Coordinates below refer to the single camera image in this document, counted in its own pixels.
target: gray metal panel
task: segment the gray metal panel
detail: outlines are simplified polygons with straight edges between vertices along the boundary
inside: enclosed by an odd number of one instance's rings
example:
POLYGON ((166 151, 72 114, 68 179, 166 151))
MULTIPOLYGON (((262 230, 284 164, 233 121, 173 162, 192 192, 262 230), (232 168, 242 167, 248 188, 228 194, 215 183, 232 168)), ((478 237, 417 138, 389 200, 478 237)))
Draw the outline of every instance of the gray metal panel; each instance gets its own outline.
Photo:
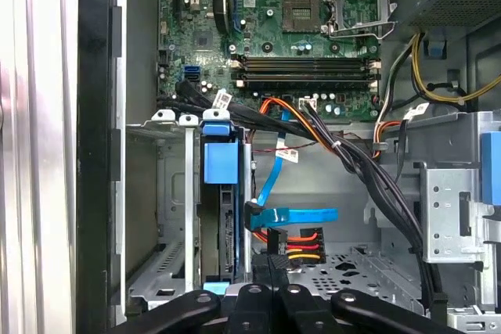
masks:
POLYGON ((157 110, 158 0, 127 0, 127 124, 157 110))
POLYGON ((136 269, 157 244, 157 146, 129 136, 125 185, 126 273, 136 269))
POLYGON ((78 0, 0 4, 0 333, 71 334, 78 0))

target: yellow wire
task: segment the yellow wire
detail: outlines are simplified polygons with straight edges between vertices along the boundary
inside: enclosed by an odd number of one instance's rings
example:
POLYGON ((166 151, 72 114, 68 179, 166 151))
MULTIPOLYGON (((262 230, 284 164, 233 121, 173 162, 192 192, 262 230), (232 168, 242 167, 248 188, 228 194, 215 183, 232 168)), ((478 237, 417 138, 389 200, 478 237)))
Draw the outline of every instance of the yellow wire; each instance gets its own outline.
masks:
POLYGON ((313 258, 315 260, 320 260, 320 256, 317 256, 316 254, 293 254, 292 256, 289 256, 289 260, 293 260, 295 258, 313 258))
POLYGON ((413 43, 413 71, 414 71, 414 76, 416 77, 416 83, 421 88, 421 90, 423 90, 423 92, 425 92, 431 99, 434 99, 435 101, 454 102, 454 103, 461 103, 461 102, 470 101, 472 99, 476 99, 476 98, 480 97, 481 95, 484 95, 485 93, 491 91, 496 85, 501 83, 501 76, 499 76, 493 82, 484 86, 482 89, 479 89, 475 93, 466 95, 464 97, 456 98, 456 97, 445 97, 443 95, 436 95, 433 92, 430 92, 429 90, 427 90, 426 85, 423 83, 423 80, 421 78, 421 73, 420 73, 419 56, 420 56, 420 39, 415 38, 414 43, 413 43))

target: integrated circuit chip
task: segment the integrated circuit chip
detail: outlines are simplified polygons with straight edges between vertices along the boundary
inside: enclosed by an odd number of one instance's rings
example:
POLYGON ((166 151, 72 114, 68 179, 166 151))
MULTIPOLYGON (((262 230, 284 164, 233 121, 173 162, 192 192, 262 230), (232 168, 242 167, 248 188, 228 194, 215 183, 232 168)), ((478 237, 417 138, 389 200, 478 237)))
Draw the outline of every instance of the integrated circuit chip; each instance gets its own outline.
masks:
POLYGON ((320 25, 320 0, 283 0, 284 32, 315 33, 320 25))
POLYGON ((210 31, 196 31, 193 33, 193 47, 195 51, 212 50, 212 33, 210 31))

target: orange wire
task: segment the orange wire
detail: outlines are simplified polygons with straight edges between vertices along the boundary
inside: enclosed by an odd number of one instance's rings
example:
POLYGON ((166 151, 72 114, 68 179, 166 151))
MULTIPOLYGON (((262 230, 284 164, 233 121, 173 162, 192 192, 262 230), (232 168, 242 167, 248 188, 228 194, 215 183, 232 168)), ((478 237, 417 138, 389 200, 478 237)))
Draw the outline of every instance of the orange wire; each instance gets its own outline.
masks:
POLYGON ((311 242, 312 240, 315 240, 319 234, 316 232, 312 236, 309 236, 308 238, 302 238, 302 237, 290 237, 288 241, 290 242, 311 242))

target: ventilation holes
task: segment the ventilation holes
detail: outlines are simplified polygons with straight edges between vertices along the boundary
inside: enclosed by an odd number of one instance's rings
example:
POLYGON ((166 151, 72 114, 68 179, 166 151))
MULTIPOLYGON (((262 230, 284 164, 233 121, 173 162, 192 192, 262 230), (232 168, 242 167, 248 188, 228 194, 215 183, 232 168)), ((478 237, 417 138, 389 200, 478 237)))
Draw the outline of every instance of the ventilation holes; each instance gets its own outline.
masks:
POLYGON ((501 0, 437 0, 412 25, 475 27, 501 13, 501 0))
POLYGON ((165 271, 165 269, 167 269, 171 261, 174 260, 174 258, 178 255, 178 252, 181 250, 181 248, 182 248, 182 242, 178 242, 175 248, 169 253, 167 258, 164 260, 164 262, 162 262, 160 267, 157 269, 157 273, 162 273, 165 271))

